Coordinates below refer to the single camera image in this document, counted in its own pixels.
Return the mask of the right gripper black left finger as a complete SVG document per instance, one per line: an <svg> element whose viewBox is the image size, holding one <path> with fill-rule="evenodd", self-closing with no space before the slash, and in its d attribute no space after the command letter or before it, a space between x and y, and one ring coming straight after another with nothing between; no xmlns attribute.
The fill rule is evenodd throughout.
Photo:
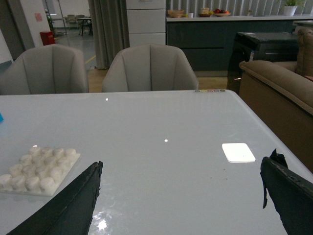
<svg viewBox="0 0 313 235"><path fill-rule="evenodd" d="M103 163L94 162L10 235L86 235L99 196Z"/></svg>

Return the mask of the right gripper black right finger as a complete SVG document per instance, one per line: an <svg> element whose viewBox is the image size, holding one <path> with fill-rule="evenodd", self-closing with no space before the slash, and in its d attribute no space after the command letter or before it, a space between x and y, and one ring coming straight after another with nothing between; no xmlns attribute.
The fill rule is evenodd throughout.
<svg viewBox="0 0 313 235"><path fill-rule="evenodd" d="M313 233L313 184L289 170L285 156L273 150L260 166L263 208L269 194L289 235Z"/></svg>

